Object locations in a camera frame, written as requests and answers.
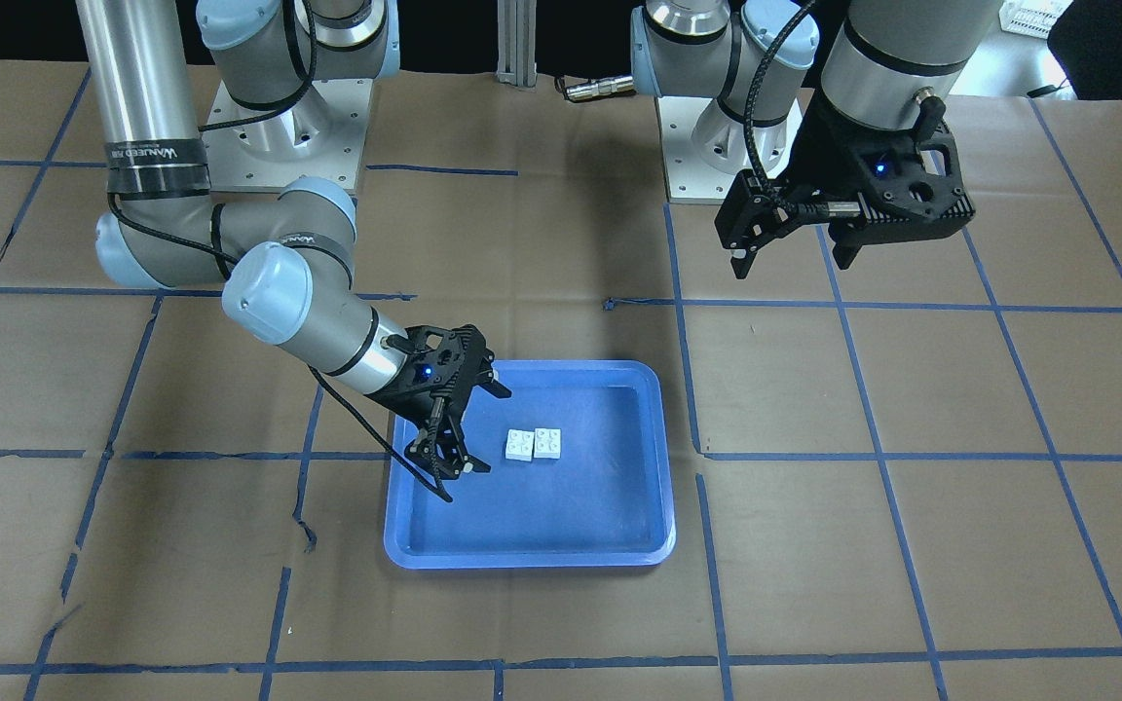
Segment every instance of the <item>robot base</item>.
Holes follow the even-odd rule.
[[[661,123],[661,151],[664,157],[664,179],[670,203],[721,204],[726,200],[730,183],[735,182],[735,174],[708,165],[705,159],[707,155],[700,154],[690,137],[699,116],[703,113],[709,102],[712,102],[712,99],[659,98],[655,101],[657,105],[655,113]],[[801,121],[802,113],[799,111],[799,103],[795,102],[787,116],[785,146],[780,148],[780,154],[776,156],[761,154],[765,172],[770,177],[779,176],[785,168],[788,158],[782,156],[791,151]],[[751,167],[751,164],[744,163],[742,167]]]
[[[370,79],[316,80],[315,90],[329,107],[331,128],[312,142],[267,159],[240,142],[241,129],[215,129],[202,135],[210,159],[210,190],[217,192],[277,192],[302,176],[324,177],[356,192],[361,173],[366,126],[370,121]],[[210,105],[210,122],[240,117],[221,84]],[[286,119],[277,117],[273,122]],[[250,124],[249,129],[258,124]]]

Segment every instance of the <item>blue tray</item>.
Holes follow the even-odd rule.
[[[441,501],[393,461],[384,550],[408,569],[659,564],[673,551],[661,385],[633,360],[496,360],[511,399],[477,389],[462,423],[490,465]],[[507,461],[508,430],[561,430],[561,458]],[[393,445],[417,430],[397,417]]]

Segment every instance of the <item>robotic arm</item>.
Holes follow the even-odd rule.
[[[362,4],[383,8],[379,0]],[[420,471],[431,474],[432,491],[448,498],[440,480],[490,470],[469,454],[461,433],[473,387],[509,395],[496,380],[494,354],[479,329],[402,329],[352,293],[357,209],[334,182],[302,177],[273,203],[214,204],[173,1],[79,0],[77,6],[107,135],[111,211],[99,219],[96,243],[107,275],[137,288],[226,280],[223,311],[259,341],[309,365],[333,394],[323,373],[419,427],[403,464],[424,483]],[[240,11],[246,8],[252,11]],[[200,24],[219,35],[228,26],[211,28],[217,9],[239,22],[232,33],[238,40],[214,55],[226,79],[237,76],[228,83],[241,105],[270,114],[303,100],[314,71],[298,87],[289,59],[297,53],[284,36],[292,22],[279,1],[203,0]],[[309,3],[302,11],[313,12]],[[313,13],[306,25],[325,26],[329,34],[315,35],[331,40],[342,36],[340,27]],[[355,62],[340,71],[368,71],[375,63],[381,71],[386,46],[374,36],[362,39],[371,52],[366,65],[358,68]],[[252,75],[267,80],[256,83]]]
[[[975,214],[942,99],[1001,3],[853,0],[789,163],[770,178],[757,154],[776,150],[757,132],[783,119],[811,64],[811,4],[747,0],[734,22],[726,0],[649,0],[632,18],[638,92],[716,96],[735,124],[727,135],[744,136],[747,148],[725,151],[752,167],[735,176],[714,222],[738,278],[760,249],[801,225],[829,225],[834,259],[846,269],[863,246],[945,239]],[[714,48],[726,45],[721,63]]]

